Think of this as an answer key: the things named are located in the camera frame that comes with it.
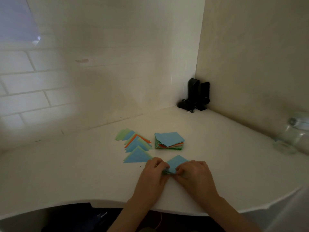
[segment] white brick wall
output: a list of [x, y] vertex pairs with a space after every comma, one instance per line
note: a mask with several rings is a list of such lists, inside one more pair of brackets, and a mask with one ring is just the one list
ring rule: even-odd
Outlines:
[[186, 98], [205, 0], [27, 1], [41, 41], [0, 43], [0, 150]]

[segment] left hand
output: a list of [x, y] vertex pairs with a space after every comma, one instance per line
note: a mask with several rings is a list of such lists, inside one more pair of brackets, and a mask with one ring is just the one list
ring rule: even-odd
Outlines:
[[169, 164], [158, 157], [148, 160], [138, 179], [134, 194], [130, 199], [138, 207], [150, 210], [160, 198], [169, 175], [162, 171], [169, 168]]

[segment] forearm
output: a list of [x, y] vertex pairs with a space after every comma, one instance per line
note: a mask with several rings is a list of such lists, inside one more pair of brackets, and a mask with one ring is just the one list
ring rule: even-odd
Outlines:
[[132, 199], [125, 204], [118, 218], [108, 232], [134, 232], [148, 213], [148, 209], [136, 204]]
[[226, 232], [261, 232], [221, 197], [204, 204], [203, 208]]

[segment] white countertop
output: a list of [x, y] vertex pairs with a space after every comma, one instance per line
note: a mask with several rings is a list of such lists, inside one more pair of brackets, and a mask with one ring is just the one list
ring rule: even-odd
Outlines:
[[[0, 219], [57, 205], [91, 202], [121, 207], [133, 194], [145, 163], [123, 164], [124, 128], [154, 143], [154, 133], [178, 132], [184, 148], [150, 150], [167, 161], [176, 155], [204, 160], [219, 194], [236, 210], [264, 208], [309, 180], [309, 157], [284, 155], [272, 139], [210, 110], [171, 107], [88, 131], [22, 147], [0, 157]], [[170, 179], [154, 210], [205, 215]]]

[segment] hand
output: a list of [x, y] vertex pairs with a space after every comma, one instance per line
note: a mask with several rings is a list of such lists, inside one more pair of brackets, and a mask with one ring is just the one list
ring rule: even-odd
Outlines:
[[214, 184], [214, 179], [204, 161], [185, 162], [176, 168], [176, 175], [173, 177], [178, 181], [191, 197], [202, 207], [220, 199]]
[[160, 198], [169, 175], [162, 175], [169, 164], [158, 157], [148, 160], [141, 176], [138, 179], [131, 201], [138, 207], [150, 210]]

